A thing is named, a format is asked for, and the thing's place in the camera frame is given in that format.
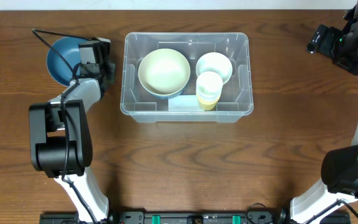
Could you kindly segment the pink cup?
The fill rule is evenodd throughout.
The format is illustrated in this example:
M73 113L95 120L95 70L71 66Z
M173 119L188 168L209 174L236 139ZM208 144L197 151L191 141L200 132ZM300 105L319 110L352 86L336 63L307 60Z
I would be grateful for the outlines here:
M207 97L197 95L197 99L201 100L201 101L205 101L205 102L214 102L214 101L218 101L220 99L220 95L212 97L212 98L207 98Z

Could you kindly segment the light blue cup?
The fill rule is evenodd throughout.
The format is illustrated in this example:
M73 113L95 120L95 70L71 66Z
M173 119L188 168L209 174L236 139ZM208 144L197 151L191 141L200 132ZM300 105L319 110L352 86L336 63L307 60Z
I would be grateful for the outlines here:
M221 96L220 93L216 93L216 94L206 94L206 93L202 93L202 92L197 92L196 95L199 95L199 96L203 96L203 97L207 97L207 98L212 98L212 97L215 97L215 96Z

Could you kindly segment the dark blue bowl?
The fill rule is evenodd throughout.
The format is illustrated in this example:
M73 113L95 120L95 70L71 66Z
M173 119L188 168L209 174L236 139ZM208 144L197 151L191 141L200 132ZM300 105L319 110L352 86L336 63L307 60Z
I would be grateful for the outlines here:
M179 95L181 95L183 93L183 91L188 87L188 84L186 84L185 86L183 86L180 90L174 92L174 93L170 93L170 94L157 94L157 93L152 93L151 91L148 91L146 88L144 88L143 86L141 86L141 90L144 91L145 93L148 93L156 98L160 98L160 99L170 99L170 98L174 98L177 97Z
M52 47L74 68L80 63L80 50L78 45L85 39L62 37L52 44ZM67 64L53 51L49 50L46 59L50 76L59 84L68 86L72 78L72 71Z

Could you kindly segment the cream cup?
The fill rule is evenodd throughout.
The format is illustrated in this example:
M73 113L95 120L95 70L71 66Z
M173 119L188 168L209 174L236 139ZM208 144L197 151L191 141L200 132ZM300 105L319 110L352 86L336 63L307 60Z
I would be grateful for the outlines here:
M222 91L223 80L215 72L203 72L196 80L196 89L205 94L217 94Z

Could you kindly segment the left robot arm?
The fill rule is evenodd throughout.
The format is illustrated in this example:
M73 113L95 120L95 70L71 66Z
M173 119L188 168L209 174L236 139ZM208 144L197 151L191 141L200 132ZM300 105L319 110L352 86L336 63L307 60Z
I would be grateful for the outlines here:
M75 218L41 218L42 223L105 223L109 200L91 170L93 146L87 111L114 81L111 41L63 37L47 54L47 70L66 86L57 97L29 107L30 156L35 170L60 184L74 203Z

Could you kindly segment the yellow cup front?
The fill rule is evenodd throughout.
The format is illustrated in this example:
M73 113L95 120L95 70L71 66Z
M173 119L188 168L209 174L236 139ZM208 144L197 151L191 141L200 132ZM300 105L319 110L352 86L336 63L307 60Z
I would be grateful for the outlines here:
M205 110L205 111L209 111L209 110L212 110L214 109L216 106L216 103L213 103L213 104L202 104L200 103L199 104L199 107L202 109L202 110Z

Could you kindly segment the cream large bowl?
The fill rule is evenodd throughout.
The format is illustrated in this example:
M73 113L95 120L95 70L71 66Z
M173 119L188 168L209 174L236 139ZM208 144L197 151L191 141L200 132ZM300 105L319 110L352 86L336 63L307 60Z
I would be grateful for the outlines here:
M140 84L157 94L170 94L188 84L191 68L186 57L173 49L157 49L147 54L138 68Z

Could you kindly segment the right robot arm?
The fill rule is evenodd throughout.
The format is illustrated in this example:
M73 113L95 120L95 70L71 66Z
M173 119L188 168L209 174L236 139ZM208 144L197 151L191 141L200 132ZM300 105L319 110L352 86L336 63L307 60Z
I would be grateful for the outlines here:
M339 30L319 25L306 46L334 65L358 75L358 3L344 16ZM290 201L281 218L287 223L320 223L341 206L358 201L358 122L351 145L329 151L321 166L321 177L305 193Z

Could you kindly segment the white small bowl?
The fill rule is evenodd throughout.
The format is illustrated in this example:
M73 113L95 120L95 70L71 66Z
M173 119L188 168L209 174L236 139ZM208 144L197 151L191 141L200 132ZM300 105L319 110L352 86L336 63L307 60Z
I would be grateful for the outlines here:
M228 57L218 52L206 53L196 63L196 76L204 72L215 72L223 80L225 85L233 73L233 66Z

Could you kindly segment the yellow cup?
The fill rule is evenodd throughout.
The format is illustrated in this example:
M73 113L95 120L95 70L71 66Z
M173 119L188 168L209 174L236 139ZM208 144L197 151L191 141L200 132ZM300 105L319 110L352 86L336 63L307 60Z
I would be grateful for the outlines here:
M218 99L216 99L214 101L205 101L205 100L202 100L202 99L198 99L198 103L200 105L202 105L202 106L216 105L218 101L219 101Z
M213 103L213 104L202 104L200 103L199 104L199 107L202 109L202 110L205 110L205 111L209 111L209 110L212 110L214 109L216 106L216 103Z

